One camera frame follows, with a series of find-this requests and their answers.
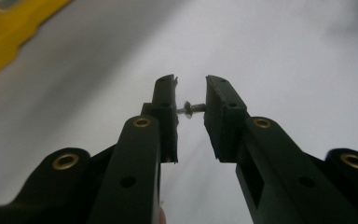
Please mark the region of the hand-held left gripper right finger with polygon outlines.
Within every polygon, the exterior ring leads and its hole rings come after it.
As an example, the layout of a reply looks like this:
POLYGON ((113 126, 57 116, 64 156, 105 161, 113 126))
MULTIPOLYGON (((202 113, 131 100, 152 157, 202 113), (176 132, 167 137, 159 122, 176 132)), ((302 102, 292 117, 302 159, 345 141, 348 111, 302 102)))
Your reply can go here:
POLYGON ((303 152, 272 119, 252 117, 229 81, 206 77, 204 125, 216 158, 235 163, 254 224, 358 224, 358 204, 342 178, 358 171, 358 152, 303 152))

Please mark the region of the yellow and black drawer organizer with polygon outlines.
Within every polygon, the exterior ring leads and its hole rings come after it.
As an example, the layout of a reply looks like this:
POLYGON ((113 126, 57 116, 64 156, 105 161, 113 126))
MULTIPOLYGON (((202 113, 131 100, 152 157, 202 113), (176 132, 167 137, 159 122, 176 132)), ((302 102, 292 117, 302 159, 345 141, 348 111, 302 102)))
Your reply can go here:
POLYGON ((11 63, 20 47, 39 26, 72 0, 0 0, 0 70, 11 63))

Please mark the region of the small metal screw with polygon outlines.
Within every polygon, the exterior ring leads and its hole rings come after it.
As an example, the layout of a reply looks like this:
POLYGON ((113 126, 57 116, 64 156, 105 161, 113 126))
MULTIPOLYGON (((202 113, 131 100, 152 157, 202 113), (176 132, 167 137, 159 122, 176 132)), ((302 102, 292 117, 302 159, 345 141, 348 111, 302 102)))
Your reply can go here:
POLYGON ((176 110, 177 115, 184 115, 187 119, 191 119, 194 114, 206 111, 206 104, 192 105, 189 101, 184 103, 182 108, 176 110))

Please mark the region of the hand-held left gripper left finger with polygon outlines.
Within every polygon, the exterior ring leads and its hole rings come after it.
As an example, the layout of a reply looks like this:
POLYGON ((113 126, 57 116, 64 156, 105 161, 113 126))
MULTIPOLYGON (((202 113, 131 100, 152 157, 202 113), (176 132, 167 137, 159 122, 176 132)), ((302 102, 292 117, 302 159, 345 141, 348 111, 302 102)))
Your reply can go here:
POLYGON ((152 101, 125 122, 87 224, 159 224, 160 165, 178 161, 176 84, 159 78, 152 101))

